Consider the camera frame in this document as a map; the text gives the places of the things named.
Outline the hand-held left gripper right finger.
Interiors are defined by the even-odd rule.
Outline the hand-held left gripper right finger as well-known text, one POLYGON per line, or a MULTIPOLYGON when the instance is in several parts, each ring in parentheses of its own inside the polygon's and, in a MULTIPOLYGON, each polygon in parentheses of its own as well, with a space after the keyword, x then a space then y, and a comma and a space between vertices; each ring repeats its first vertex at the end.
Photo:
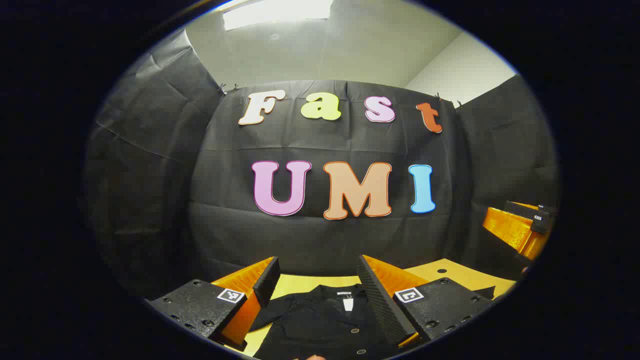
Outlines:
POLYGON ((443 337, 493 303, 447 276, 427 280, 367 255, 356 273, 387 342, 400 349, 443 337))

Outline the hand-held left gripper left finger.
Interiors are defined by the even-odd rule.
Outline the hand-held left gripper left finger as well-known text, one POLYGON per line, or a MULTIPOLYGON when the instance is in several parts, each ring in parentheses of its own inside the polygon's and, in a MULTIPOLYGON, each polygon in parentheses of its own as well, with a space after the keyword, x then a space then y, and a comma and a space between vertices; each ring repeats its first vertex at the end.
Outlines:
POLYGON ((179 326, 243 351, 246 335, 269 305, 280 276, 279 258, 272 256, 212 282, 192 279, 147 303, 179 326))

